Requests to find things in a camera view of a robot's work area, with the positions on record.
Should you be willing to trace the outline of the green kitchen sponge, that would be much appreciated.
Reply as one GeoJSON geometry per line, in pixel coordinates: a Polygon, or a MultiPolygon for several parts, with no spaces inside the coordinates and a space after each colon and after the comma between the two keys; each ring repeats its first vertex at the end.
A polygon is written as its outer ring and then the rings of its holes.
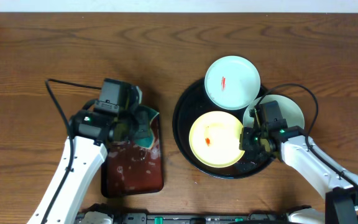
{"type": "Polygon", "coordinates": [[[139,129],[134,137],[135,145],[144,149],[159,150],[159,112],[148,106],[140,105],[135,111],[135,117],[139,122],[139,129]]]}

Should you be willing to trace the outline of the yellow plate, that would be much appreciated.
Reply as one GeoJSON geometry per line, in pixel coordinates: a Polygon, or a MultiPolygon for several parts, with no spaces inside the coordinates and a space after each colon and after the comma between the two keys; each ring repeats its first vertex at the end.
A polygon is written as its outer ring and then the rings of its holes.
{"type": "Polygon", "coordinates": [[[191,151],[206,166],[229,167],[244,155],[239,149],[242,128],[242,123],[232,114],[223,111],[205,113],[190,129],[191,151]]]}

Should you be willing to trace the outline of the white plate with smears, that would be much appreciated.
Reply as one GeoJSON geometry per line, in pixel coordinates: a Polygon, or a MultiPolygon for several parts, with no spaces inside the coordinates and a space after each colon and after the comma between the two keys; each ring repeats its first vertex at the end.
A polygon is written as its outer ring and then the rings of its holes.
{"type": "MultiPolygon", "coordinates": [[[[245,110],[242,124],[245,127],[252,128],[254,126],[254,119],[250,116],[250,110],[254,108],[254,106],[260,100],[256,98],[245,110]]],[[[270,101],[277,101],[280,111],[282,112],[282,116],[287,121],[288,127],[299,126],[301,128],[305,127],[305,119],[303,116],[303,112],[301,108],[290,98],[282,95],[267,95],[260,103],[267,103],[270,101]]]]}

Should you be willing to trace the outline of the mint plate with ketchup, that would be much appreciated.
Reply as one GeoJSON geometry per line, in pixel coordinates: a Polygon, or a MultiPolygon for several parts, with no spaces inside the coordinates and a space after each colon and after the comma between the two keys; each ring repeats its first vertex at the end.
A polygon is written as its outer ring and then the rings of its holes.
{"type": "Polygon", "coordinates": [[[253,102],[260,90],[260,75],[253,63],[240,56],[213,62],[204,77],[208,98],[225,110],[240,110],[253,102]]]}

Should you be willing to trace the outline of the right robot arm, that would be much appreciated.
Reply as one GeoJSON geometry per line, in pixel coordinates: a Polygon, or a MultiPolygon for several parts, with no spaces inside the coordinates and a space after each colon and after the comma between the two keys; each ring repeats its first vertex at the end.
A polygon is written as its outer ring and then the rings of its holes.
{"type": "Polygon", "coordinates": [[[271,132],[244,127],[239,148],[251,156],[279,158],[323,198],[324,212],[299,208],[286,214],[287,223],[358,223],[358,175],[329,157],[300,127],[271,132]]]}

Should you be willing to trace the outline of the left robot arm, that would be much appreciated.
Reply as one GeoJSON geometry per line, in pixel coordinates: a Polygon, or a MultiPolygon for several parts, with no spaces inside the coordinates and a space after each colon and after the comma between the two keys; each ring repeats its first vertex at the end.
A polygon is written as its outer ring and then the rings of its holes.
{"type": "Polygon", "coordinates": [[[134,114],[107,115],[82,109],[69,125],[60,163],[29,223],[74,223],[99,170],[107,198],[161,189],[157,111],[140,106],[134,114]]]}

